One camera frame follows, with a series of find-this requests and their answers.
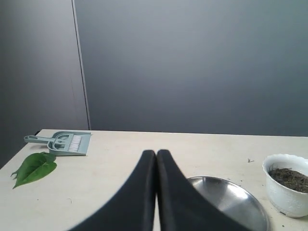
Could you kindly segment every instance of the white table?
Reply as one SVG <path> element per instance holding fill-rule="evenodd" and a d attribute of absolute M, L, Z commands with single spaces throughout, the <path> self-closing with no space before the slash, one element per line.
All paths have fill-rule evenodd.
<path fill-rule="evenodd" d="M 57 130 L 42 130 L 51 137 Z M 270 216 L 274 231 L 307 231 L 308 217 L 288 218 L 267 199 L 262 161 L 271 154 L 308 158 L 308 138 L 210 134 L 91 131 L 88 156 L 57 157 L 45 178 L 12 190 L 10 178 L 34 152 L 27 144 L 0 170 L 0 230 L 63 231 L 104 205 L 122 186 L 145 149 L 169 149 L 186 177 L 231 179 L 252 193 Z M 159 229 L 157 210 L 154 231 Z"/>

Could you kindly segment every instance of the white ceramic bowl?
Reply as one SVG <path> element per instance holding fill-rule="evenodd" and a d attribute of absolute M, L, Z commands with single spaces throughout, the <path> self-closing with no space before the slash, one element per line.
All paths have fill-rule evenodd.
<path fill-rule="evenodd" d="M 279 184 L 269 175 L 272 168 L 291 168 L 308 176 L 308 160 L 296 155 L 276 154 L 268 156 L 263 161 L 266 191 L 273 206 L 291 218 L 308 215 L 308 193 L 297 192 Z"/>

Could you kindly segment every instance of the metal bowl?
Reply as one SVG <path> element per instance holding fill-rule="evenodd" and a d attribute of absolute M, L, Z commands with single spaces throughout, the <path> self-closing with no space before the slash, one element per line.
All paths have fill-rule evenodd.
<path fill-rule="evenodd" d="M 218 210 L 253 231 L 270 231 L 270 221 L 260 202 L 245 189 L 216 177 L 188 181 Z"/>

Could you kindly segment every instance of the soil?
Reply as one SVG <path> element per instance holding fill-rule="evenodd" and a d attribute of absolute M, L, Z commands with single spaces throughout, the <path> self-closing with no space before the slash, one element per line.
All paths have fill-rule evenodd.
<path fill-rule="evenodd" d="M 272 169 L 269 175 L 283 186 L 298 192 L 308 193 L 308 177 L 289 168 Z"/>

